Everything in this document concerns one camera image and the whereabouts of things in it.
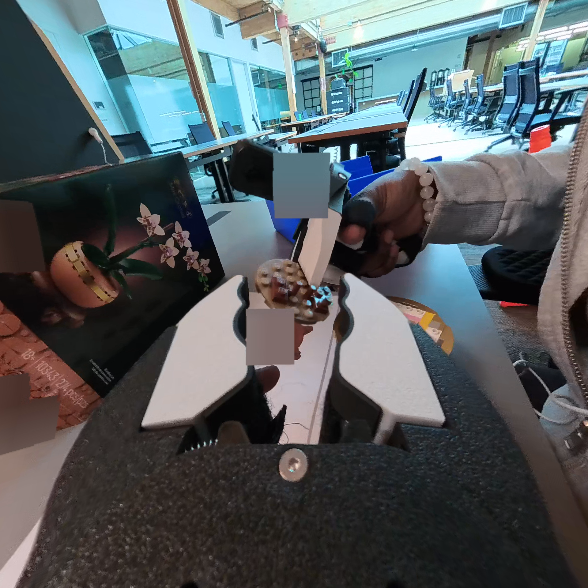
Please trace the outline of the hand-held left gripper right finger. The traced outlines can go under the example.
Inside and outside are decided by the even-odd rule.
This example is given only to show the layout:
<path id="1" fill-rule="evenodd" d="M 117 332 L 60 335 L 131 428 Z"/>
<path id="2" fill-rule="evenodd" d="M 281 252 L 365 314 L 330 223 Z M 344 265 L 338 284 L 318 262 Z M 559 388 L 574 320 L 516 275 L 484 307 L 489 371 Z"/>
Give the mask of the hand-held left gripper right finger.
<path id="1" fill-rule="evenodd" d="M 389 445 L 403 424 L 442 428 L 442 405 L 401 311 L 350 273 L 338 301 L 328 441 Z"/>

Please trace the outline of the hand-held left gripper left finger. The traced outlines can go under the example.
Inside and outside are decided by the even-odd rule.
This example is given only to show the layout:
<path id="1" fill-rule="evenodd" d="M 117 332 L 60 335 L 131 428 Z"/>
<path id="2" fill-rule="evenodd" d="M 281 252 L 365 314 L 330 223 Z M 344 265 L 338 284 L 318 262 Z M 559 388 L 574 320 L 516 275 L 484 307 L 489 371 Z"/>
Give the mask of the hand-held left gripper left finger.
<path id="1" fill-rule="evenodd" d="M 202 298 L 177 324 L 143 415 L 145 430 L 194 424 L 247 385 L 249 285 L 235 276 Z"/>

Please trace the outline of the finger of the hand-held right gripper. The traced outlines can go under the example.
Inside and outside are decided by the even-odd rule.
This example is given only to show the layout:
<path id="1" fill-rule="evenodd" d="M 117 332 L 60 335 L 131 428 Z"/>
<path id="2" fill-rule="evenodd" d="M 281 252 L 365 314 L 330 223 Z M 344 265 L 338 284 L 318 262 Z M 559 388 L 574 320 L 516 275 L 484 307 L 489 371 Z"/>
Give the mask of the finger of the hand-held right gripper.
<path id="1" fill-rule="evenodd" d="M 306 282 L 319 286 L 329 264 L 342 214 L 328 210 L 325 218 L 303 219 L 298 227 L 292 261 L 298 264 Z"/>

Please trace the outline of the tan round plate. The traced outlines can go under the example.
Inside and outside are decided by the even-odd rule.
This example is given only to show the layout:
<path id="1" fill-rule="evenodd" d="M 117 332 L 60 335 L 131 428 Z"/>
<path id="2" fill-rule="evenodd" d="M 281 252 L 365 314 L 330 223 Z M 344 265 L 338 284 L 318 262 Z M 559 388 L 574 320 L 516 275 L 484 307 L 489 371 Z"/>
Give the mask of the tan round plate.
<path id="1" fill-rule="evenodd" d="M 303 325 L 327 320 L 333 292 L 324 284 L 311 284 L 300 265 L 290 259 L 271 259 L 256 270 L 254 284 L 271 309 L 289 310 Z"/>

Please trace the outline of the brick pot model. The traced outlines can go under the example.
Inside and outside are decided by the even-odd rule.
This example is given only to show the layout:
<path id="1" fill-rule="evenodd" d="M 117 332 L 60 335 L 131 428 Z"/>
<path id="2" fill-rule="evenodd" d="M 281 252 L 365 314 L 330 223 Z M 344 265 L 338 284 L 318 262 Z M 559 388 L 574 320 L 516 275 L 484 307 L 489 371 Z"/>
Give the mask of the brick pot model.
<path id="1" fill-rule="evenodd" d="M 420 326 L 447 356 L 452 353 L 454 347 L 452 328 L 436 311 L 412 299 L 396 296 L 388 296 L 387 298 L 404 314 L 410 323 Z"/>

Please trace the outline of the blue plastic bin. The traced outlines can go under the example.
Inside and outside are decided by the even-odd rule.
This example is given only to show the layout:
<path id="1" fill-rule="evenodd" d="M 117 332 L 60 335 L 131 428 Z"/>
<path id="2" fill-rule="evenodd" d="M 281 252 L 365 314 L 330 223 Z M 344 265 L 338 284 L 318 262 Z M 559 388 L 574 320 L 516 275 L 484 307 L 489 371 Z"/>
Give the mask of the blue plastic bin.
<path id="1" fill-rule="evenodd" d="M 373 173 L 371 161 L 367 155 L 344 161 L 342 162 L 342 166 L 346 172 L 351 174 L 348 183 L 351 198 L 355 197 L 361 190 L 363 190 L 375 180 L 396 171 L 396 168 L 393 168 L 390 170 Z M 272 201 L 266 201 L 266 205 L 268 207 L 269 215 L 271 217 L 275 231 L 286 238 L 291 244 L 294 244 L 294 235 L 300 223 L 300 219 L 276 219 L 274 203 Z"/>

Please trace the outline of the person's right hand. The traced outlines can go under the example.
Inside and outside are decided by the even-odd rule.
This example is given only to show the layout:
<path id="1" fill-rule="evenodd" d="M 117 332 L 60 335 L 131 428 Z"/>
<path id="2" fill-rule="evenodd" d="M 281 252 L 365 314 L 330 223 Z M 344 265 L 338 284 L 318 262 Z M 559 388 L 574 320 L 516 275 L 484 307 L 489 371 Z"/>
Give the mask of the person's right hand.
<path id="1" fill-rule="evenodd" d="M 412 170 L 395 171 L 372 182 L 349 202 L 369 202 L 376 212 L 371 231 L 377 248 L 362 256 L 362 264 L 354 272 L 357 277 L 384 276 L 398 261 L 409 261 L 401 241 L 422 234 L 426 225 L 420 179 Z"/>

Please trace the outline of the background office desks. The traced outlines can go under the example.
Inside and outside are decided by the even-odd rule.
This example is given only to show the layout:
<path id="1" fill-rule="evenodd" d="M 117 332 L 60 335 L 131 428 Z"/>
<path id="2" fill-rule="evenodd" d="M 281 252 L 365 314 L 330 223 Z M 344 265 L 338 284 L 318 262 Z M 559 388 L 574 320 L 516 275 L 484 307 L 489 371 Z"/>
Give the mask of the background office desks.
<path id="1" fill-rule="evenodd" d="M 240 140 L 253 140 L 261 144 L 281 146 L 283 144 L 311 145 L 318 147 L 337 146 L 341 149 L 341 159 L 349 159 L 349 147 L 364 141 L 374 141 L 391 134 L 403 139 L 408 127 L 408 119 L 400 106 L 381 104 L 352 114 L 319 116 L 287 123 L 297 127 L 325 122 L 301 134 L 295 131 L 277 133 L 274 130 L 261 130 L 252 134 L 239 134 L 220 140 L 193 145 L 178 150 L 187 160 L 189 169 L 209 166 L 215 180 L 219 199 L 222 203 L 235 202 L 233 189 L 229 184 L 225 158 L 231 158 Z"/>

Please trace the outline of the white instruction booklet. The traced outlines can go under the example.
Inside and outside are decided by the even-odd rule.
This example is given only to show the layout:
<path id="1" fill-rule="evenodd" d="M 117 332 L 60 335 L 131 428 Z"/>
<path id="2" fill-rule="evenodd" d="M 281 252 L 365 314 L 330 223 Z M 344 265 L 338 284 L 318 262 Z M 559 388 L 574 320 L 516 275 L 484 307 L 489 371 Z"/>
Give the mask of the white instruction booklet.
<path id="1" fill-rule="evenodd" d="M 287 406 L 285 430 L 280 443 L 315 443 L 319 439 L 318 420 L 322 413 L 327 379 L 334 352 L 334 319 L 317 324 L 305 335 L 301 358 L 293 365 L 279 368 L 276 387 L 269 392 L 275 409 Z"/>

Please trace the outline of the green potted plant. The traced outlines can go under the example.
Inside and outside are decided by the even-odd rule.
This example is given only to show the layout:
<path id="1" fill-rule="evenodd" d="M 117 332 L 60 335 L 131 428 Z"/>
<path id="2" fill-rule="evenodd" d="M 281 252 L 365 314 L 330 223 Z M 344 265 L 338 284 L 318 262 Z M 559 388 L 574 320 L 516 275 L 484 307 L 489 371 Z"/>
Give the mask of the green potted plant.
<path id="1" fill-rule="evenodd" d="M 332 65 L 336 69 L 334 74 L 335 80 L 342 80 L 338 82 L 338 87 L 341 84 L 353 84 L 357 78 L 357 72 L 354 69 L 353 62 L 350 57 L 349 50 L 334 52 L 332 54 Z"/>

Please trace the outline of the black flower print box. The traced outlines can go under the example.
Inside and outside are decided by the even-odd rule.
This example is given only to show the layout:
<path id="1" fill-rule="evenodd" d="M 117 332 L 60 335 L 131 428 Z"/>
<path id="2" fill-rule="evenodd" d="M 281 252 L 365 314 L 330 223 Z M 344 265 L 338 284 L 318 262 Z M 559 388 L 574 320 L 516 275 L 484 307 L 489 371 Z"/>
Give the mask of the black flower print box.
<path id="1" fill-rule="evenodd" d="M 58 398 L 56 430 L 86 421 L 141 355 L 224 280 L 180 154 L 1 185 L 1 376 Z"/>

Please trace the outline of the black mesh chair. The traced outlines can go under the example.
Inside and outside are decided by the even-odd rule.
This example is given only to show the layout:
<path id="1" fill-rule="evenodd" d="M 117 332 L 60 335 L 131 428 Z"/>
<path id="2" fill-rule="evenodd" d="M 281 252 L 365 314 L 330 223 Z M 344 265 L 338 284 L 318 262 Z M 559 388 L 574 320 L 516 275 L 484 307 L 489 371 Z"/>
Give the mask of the black mesh chair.
<path id="1" fill-rule="evenodd" d="M 493 247 L 469 268 L 470 275 L 484 300 L 537 306 L 553 252 Z"/>

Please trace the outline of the white gooseneck microphone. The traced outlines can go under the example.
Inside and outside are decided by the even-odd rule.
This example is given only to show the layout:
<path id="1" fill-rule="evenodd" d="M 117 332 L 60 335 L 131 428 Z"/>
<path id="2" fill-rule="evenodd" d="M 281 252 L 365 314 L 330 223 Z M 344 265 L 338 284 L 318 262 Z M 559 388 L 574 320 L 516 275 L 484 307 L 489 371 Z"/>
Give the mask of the white gooseneck microphone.
<path id="1" fill-rule="evenodd" d="M 94 127 L 90 127 L 88 129 L 88 134 L 99 144 L 99 146 L 101 147 L 102 150 L 102 155 L 104 158 L 104 164 L 106 166 L 112 166 L 112 164 L 109 162 L 108 158 L 107 158 L 107 150 L 105 147 L 105 141 L 103 139 L 103 137 L 101 136 L 101 134 L 99 133 L 97 128 Z"/>

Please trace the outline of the black panel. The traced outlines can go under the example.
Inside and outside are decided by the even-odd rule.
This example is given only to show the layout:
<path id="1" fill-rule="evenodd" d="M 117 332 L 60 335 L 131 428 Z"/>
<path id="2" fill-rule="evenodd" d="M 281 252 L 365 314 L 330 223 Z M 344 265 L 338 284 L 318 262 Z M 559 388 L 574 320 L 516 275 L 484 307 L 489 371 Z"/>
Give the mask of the black panel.
<path id="1" fill-rule="evenodd" d="M 1 183 L 124 157 L 48 38 L 16 1 L 1 1 Z"/>

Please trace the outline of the row of black office chairs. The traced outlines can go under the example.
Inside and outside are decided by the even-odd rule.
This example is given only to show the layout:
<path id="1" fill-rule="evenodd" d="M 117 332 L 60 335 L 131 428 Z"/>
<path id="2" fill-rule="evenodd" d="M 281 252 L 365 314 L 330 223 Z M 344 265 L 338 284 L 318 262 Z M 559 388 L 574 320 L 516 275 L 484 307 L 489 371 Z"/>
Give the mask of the row of black office chairs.
<path id="1" fill-rule="evenodd" d="M 465 133 L 497 131 L 485 153 L 507 142 L 528 151 L 533 128 L 549 124 L 554 143 L 561 130 L 578 125 L 587 102 L 587 69 L 541 77 L 535 58 L 505 66 L 500 85 L 484 86 L 480 75 L 474 87 L 465 81 L 458 90 L 450 80 L 446 86 L 445 95 L 432 93 L 429 102 L 439 126 Z"/>

